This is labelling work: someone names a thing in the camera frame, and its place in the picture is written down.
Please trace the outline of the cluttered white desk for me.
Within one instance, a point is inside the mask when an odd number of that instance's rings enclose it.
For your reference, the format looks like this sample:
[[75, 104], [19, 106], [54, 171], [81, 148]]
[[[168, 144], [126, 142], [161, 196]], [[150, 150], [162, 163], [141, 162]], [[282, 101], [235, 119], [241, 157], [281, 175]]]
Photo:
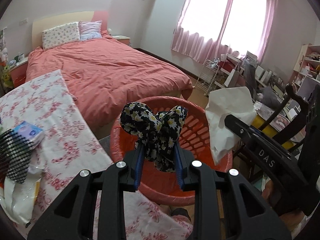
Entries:
[[264, 70], [258, 65], [257, 56], [247, 51], [246, 56], [237, 63], [244, 69], [243, 77], [246, 87], [249, 89], [252, 99], [263, 100], [270, 98], [266, 94], [270, 86], [280, 97], [285, 93], [283, 80], [271, 70]]

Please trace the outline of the floral pink white tablecloth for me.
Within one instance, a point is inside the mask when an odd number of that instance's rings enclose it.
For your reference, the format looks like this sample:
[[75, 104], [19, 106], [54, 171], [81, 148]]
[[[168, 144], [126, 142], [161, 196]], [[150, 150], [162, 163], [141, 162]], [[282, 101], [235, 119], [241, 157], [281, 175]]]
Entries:
[[[1, 97], [1, 123], [14, 128], [23, 121], [44, 131], [31, 162], [43, 170], [31, 222], [83, 169], [98, 172], [112, 160], [83, 119], [59, 70], [39, 76]], [[193, 227], [172, 218], [140, 192], [124, 193], [128, 239], [186, 239]]]

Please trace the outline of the black white checkered mesh bag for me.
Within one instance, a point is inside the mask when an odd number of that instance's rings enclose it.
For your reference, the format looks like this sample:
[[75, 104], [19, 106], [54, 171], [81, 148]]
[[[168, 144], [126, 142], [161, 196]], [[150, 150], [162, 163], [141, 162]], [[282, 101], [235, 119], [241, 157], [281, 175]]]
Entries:
[[13, 129], [1, 134], [1, 178], [23, 184], [28, 173], [34, 144]]

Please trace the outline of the red plastic laundry basket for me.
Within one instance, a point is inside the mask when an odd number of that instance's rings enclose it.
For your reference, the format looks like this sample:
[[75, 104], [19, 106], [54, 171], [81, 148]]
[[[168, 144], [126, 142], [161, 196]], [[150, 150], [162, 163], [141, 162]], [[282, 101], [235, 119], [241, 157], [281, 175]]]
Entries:
[[[140, 102], [148, 105], [153, 113], [168, 111], [177, 105], [187, 108], [188, 115], [179, 138], [181, 148], [190, 150], [197, 160], [217, 171], [227, 172], [232, 168], [232, 151], [229, 151], [217, 165], [214, 164], [210, 151], [208, 122], [202, 107], [172, 96], [152, 96], [140, 99]], [[135, 148], [136, 140], [136, 136], [126, 133], [121, 128], [120, 118], [116, 118], [111, 129], [111, 159], [114, 162], [123, 160], [125, 153]], [[149, 161], [144, 162], [142, 181], [138, 189], [157, 204], [188, 206], [195, 202], [193, 191], [184, 192], [180, 189], [176, 174], [161, 172]]]

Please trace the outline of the left pink nightstand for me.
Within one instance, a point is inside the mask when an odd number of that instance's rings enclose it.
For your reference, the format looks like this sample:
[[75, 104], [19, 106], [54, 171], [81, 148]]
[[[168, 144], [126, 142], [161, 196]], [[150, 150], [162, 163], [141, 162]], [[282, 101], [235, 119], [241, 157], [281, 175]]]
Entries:
[[27, 67], [28, 67], [28, 57], [25, 57], [24, 60], [17, 63], [14, 68], [11, 68], [10, 75], [11, 75], [14, 88], [25, 83]]

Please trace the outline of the black yellow floral scrunchie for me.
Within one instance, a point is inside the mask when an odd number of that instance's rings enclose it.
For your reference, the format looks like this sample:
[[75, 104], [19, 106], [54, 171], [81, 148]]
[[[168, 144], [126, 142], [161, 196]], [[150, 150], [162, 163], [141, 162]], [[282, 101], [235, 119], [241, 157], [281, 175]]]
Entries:
[[144, 157], [161, 172], [175, 172], [174, 146], [180, 137], [188, 109], [175, 106], [169, 111], [153, 113], [142, 102], [124, 106], [120, 115], [122, 129], [138, 139], [135, 147], [143, 146]]

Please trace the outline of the white plastic mailer bag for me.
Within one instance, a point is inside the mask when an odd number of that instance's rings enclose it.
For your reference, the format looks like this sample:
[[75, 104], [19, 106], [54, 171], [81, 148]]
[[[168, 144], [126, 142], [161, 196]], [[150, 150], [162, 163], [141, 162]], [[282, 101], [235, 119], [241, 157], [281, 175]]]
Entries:
[[14, 223], [29, 224], [39, 194], [43, 169], [30, 165], [24, 183], [19, 184], [9, 177], [1, 186], [1, 207]]

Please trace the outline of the white tissue paper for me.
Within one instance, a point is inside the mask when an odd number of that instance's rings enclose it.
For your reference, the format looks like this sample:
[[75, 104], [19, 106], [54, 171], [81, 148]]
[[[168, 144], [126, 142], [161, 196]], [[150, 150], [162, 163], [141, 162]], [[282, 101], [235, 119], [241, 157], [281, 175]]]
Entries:
[[256, 111], [247, 87], [221, 88], [210, 92], [205, 108], [210, 150], [215, 165], [238, 143], [237, 123], [252, 124]]

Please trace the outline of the pink window curtain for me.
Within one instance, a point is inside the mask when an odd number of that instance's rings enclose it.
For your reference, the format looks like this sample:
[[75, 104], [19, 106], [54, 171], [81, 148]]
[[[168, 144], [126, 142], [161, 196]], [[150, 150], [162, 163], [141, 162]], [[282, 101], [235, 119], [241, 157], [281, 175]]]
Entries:
[[221, 54], [263, 61], [278, 0], [185, 0], [171, 49], [198, 63]]

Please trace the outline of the pink striped pillow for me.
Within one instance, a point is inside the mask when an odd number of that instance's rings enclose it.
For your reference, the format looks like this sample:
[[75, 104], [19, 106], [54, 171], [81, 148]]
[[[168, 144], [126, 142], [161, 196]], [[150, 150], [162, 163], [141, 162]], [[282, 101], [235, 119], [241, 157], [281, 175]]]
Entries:
[[80, 40], [85, 41], [95, 38], [102, 38], [101, 25], [102, 20], [95, 22], [79, 21]]

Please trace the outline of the white bookshelf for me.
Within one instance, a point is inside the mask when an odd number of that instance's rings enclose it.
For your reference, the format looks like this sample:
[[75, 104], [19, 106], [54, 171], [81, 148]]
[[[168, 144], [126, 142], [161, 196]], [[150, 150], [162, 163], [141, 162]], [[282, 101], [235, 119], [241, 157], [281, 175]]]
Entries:
[[319, 85], [319, 45], [303, 45], [290, 79], [297, 95], [308, 100]]

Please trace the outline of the plush toy hanging organizer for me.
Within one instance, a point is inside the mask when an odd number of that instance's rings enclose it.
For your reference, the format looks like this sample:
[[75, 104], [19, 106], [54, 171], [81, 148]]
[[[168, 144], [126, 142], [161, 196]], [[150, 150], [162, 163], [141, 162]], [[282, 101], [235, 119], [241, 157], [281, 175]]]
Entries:
[[8, 66], [8, 49], [5, 40], [5, 29], [1, 29], [1, 84], [5, 91], [13, 89]]

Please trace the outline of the white floral pillow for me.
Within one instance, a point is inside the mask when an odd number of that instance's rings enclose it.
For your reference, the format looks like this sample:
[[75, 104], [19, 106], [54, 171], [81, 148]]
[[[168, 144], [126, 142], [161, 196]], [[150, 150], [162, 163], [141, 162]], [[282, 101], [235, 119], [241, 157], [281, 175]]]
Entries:
[[79, 22], [58, 25], [42, 32], [42, 48], [44, 50], [52, 49], [79, 40]]

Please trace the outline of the beige pink headboard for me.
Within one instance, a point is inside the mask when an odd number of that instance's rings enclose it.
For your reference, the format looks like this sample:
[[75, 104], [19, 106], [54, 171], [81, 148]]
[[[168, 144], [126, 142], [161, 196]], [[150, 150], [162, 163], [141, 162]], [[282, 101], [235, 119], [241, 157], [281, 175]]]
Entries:
[[32, 25], [32, 50], [42, 46], [42, 32], [46, 29], [71, 22], [95, 22], [102, 20], [102, 31], [107, 30], [107, 11], [80, 11], [49, 16], [35, 20]]

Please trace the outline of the bed with coral duvet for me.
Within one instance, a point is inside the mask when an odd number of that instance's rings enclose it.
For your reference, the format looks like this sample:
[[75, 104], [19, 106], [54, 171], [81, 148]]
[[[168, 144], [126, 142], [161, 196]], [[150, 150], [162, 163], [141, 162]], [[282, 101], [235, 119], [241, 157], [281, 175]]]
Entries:
[[193, 91], [189, 76], [178, 68], [107, 34], [47, 50], [37, 47], [28, 56], [26, 80], [55, 70], [93, 132], [113, 122], [128, 102], [163, 95], [188, 99]]

